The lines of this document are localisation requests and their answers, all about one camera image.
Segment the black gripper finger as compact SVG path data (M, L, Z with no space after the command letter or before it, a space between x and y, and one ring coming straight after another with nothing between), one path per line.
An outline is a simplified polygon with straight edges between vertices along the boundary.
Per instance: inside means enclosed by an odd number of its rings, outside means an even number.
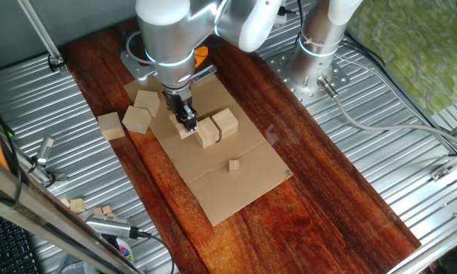
M176 113L176 120L177 120L177 123L179 124L180 132L189 132L190 131L190 128L186 127L185 118L181 112Z
M187 114L185 128L188 132L194 132L197 130L197 111L191 105L186 105L185 110Z

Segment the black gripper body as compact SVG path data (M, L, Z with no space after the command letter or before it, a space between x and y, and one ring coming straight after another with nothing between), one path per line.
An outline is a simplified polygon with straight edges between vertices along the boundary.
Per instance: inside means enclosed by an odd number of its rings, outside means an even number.
M191 93L173 94L167 91L163 92L168 109L175 114L192 113Z

